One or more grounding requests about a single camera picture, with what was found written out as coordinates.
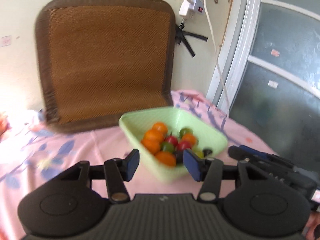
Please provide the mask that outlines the person's right hand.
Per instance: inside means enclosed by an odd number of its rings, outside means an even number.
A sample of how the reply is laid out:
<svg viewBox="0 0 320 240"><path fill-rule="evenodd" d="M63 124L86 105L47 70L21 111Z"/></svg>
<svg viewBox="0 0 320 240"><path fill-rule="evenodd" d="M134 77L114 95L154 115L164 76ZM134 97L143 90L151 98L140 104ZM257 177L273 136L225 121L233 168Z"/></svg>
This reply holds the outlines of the person's right hand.
<svg viewBox="0 0 320 240"><path fill-rule="evenodd" d="M319 239L319 224L320 224L320 213L312 212L310 214L309 220L305 225L308 228L305 238L308 240Z"/></svg>

